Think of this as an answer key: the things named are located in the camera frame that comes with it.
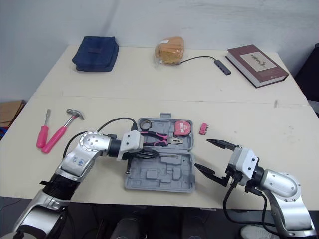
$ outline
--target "plastic-wrapped bread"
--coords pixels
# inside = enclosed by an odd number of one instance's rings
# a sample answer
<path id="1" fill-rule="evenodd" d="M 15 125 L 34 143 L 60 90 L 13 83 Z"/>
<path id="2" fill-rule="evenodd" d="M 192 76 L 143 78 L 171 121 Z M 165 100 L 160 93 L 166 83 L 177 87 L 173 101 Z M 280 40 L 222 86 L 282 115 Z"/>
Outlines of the plastic-wrapped bread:
<path id="1" fill-rule="evenodd" d="M 180 36 L 163 39 L 155 48 L 159 63 L 179 64 L 184 54 L 184 40 Z"/>

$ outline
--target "book cover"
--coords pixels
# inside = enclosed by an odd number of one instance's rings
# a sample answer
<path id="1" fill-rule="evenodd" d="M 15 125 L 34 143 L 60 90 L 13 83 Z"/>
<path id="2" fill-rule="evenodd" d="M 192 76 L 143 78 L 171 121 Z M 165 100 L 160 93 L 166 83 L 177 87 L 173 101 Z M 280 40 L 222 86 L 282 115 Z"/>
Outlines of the book cover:
<path id="1" fill-rule="evenodd" d="M 288 73 L 284 69 L 255 45 L 228 49 L 228 52 L 260 83 L 288 76 Z"/>

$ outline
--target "table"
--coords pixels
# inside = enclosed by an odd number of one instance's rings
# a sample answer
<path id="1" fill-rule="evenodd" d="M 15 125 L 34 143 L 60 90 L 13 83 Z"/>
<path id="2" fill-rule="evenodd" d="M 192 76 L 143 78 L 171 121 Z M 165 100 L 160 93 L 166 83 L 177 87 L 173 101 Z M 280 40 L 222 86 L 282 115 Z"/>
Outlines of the table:
<path id="1" fill-rule="evenodd" d="M 259 165 L 289 172 L 302 185 L 309 210 L 318 210 L 319 121 L 291 76 L 285 81 L 255 89 L 225 58 L 225 51 L 186 50 L 184 58 L 211 55 L 232 72 L 225 76 L 210 59 L 196 59 L 180 66 L 153 62 L 153 49 L 120 47 L 115 67 L 109 73 L 77 72 L 71 62 L 77 46 L 69 46 L 33 94 L 0 143 L 0 195 L 33 198 L 41 180 L 49 180 L 62 159 L 68 140 L 80 131 L 95 130 L 117 117 L 159 117 L 171 112 L 175 119 L 193 121 L 197 163 L 223 176 L 230 150 L 222 150 L 208 138 L 223 139 L 254 150 Z M 284 67 L 277 53 L 268 53 Z M 49 137 L 68 119 L 67 108 L 81 110 L 53 150 L 42 154 L 37 134 L 46 109 L 52 110 Z M 210 125 L 206 136 L 197 131 Z M 129 130 L 129 121 L 107 126 L 104 133 L 119 137 Z M 124 188 L 126 162 L 98 158 L 73 202 L 165 205 L 221 208 L 226 188 L 195 171 L 196 190 L 191 194 L 137 191 Z M 262 199 L 234 190 L 229 208 L 261 209 Z"/>

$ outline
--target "screwdriver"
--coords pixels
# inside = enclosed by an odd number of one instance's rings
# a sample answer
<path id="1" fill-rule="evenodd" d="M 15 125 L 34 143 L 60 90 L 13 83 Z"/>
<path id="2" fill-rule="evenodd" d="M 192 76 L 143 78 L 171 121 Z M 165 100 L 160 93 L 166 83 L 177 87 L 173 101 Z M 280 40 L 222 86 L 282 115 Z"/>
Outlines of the screwdriver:
<path id="1" fill-rule="evenodd" d="M 44 126 L 41 127 L 40 133 L 38 135 L 38 140 L 36 141 L 37 148 L 43 148 L 46 144 L 46 139 L 48 138 L 48 131 L 49 131 L 49 128 L 47 125 L 48 125 L 48 120 L 50 115 L 51 115 L 51 110 L 48 109 L 46 111 Z"/>

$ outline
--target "blue bag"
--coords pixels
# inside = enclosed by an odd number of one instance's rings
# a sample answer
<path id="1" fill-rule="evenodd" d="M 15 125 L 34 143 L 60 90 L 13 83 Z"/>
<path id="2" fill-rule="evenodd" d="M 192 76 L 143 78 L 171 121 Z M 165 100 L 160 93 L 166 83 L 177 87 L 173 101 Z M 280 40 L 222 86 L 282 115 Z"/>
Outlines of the blue bag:
<path id="1" fill-rule="evenodd" d="M 85 36 L 72 62 L 78 71 L 112 71 L 118 52 L 115 37 Z"/>

